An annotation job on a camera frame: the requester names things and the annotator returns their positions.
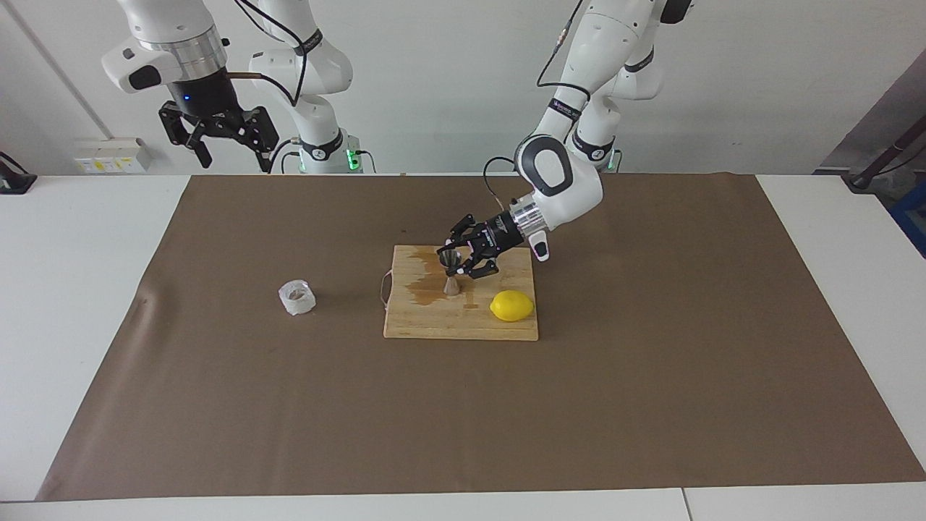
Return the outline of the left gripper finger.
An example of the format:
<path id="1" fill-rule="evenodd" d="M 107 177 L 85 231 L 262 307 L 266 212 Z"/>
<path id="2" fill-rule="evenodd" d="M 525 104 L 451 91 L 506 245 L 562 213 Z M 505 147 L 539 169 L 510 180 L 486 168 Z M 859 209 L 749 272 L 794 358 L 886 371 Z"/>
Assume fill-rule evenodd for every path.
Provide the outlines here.
<path id="1" fill-rule="evenodd" d="M 449 238 L 444 241 L 443 247 L 437 250 L 438 254 L 443 251 L 455 250 L 459 247 L 470 246 L 470 241 L 475 240 L 482 233 L 484 225 L 469 213 L 460 219 L 450 230 Z"/>
<path id="2" fill-rule="evenodd" d="M 447 276 L 466 276 L 476 280 L 498 273 L 495 258 L 464 256 L 460 250 L 447 251 Z"/>

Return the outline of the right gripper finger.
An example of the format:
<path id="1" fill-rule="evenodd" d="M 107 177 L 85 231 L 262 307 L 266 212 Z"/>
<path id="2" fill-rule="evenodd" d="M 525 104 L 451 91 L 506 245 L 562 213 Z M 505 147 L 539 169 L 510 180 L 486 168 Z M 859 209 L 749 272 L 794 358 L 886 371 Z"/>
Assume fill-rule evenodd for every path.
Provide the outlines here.
<path id="1" fill-rule="evenodd" d="M 271 171 L 274 151 L 280 143 L 280 135 L 268 110 L 264 106 L 250 110 L 229 110 L 228 125 L 231 138 L 252 151 L 259 169 L 268 174 Z"/>
<path id="2" fill-rule="evenodd" d="M 158 110 L 158 115 L 166 133 L 166 137 L 169 139 L 169 142 L 172 142 L 172 145 L 183 146 L 183 148 L 192 151 L 204 169 L 211 167 L 213 162 L 211 152 L 209 152 L 208 146 L 203 142 L 205 123 L 202 123 L 199 119 L 194 117 L 192 118 L 194 129 L 192 129 L 192 131 L 187 129 L 185 126 L 187 114 L 184 114 L 173 101 L 163 103 Z"/>

